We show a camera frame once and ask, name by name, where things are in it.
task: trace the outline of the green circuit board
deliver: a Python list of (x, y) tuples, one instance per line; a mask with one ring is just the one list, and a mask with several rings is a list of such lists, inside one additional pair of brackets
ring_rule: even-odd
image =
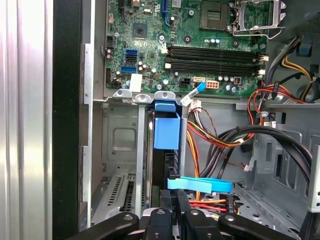
[[(207, 9), (204, 13), (207, 5), (217, 3), (223, 4), (224, 10), (221, 8), (220, 12)], [(257, 89), (257, 76), (237, 76), (237, 72), (228, 75), (183, 71), (177, 73), (165, 69), (167, 55), (162, 50), (166, 49), (168, 43), (181, 47), (265, 53), (265, 37), (234, 37), (226, 29), (219, 29), (219, 21), (222, 19), (226, 23), (221, 23), (221, 28), (225, 24), (229, 27), (234, 21), (234, 12), (230, 9), (232, 0), (109, 0), (108, 4), (107, 42), (113, 41), (113, 47), (111, 57), (105, 61), (107, 88), (128, 88), (131, 75), (121, 72), (121, 66), (139, 67), (138, 62), (142, 62), (147, 67), (137, 73), (143, 76), (141, 92), (144, 93), (154, 93), (159, 90), (159, 86), (163, 91), (188, 93), (195, 87), (194, 77), (219, 82), (217, 89), (202, 92), (206, 95), (249, 97)], [(163, 4), (167, 6), (165, 14), (162, 12)], [(247, 3), (245, 26), (251, 28), (268, 25), (271, 8), (268, 1)], [(190, 38), (189, 42), (186, 42), (186, 36)], [(219, 40), (219, 43), (212, 44), (212, 39)], [(125, 52), (128, 49), (137, 50), (136, 62), (126, 61)], [(235, 84), (231, 81), (219, 81), (219, 77), (237, 78), (240, 82)], [(190, 84), (182, 86), (181, 79), (190, 79)], [(230, 90), (232, 87), (236, 87), (235, 92)]]

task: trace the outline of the screw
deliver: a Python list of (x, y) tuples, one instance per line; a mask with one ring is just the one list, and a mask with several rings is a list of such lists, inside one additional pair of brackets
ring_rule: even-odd
[(129, 220), (132, 220), (133, 217), (131, 215), (127, 214), (127, 215), (124, 216), (123, 219), (129, 221)]
[(199, 214), (199, 212), (198, 212), (197, 210), (191, 210), (190, 213), (191, 213), (192, 215), (198, 215), (198, 214)]
[(227, 219), (229, 222), (232, 222), (235, 220), (235, 218), (233, 216), (227, 215), (225, 216), (225, 219)]

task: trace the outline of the motherboard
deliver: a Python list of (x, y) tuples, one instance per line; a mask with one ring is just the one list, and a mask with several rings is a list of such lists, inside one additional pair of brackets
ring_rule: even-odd
[[(136, 92), (249, 97), (264, 74), (267, 38), (235, 36), (234, 0), (109, 0), (105, 84)], [(272, 4), (247, 2), (246, 28), (269, 24)]]

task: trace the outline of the side panel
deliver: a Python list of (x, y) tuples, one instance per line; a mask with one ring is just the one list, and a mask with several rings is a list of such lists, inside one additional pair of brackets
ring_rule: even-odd
[(0, 239), (51, 240), (53, 1), (0, 18)]

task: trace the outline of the blue sata port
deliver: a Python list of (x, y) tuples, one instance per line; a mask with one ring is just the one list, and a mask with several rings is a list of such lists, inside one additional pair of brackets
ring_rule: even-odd
[(125, 50), (125, 55), (126, 56), (132, 56), (132, 57), (138, 57), (138, 50), (126, 49)]
[(136, 74), (137, 67), (135, 66), (121, 66), (121, 73), (124, 74)]

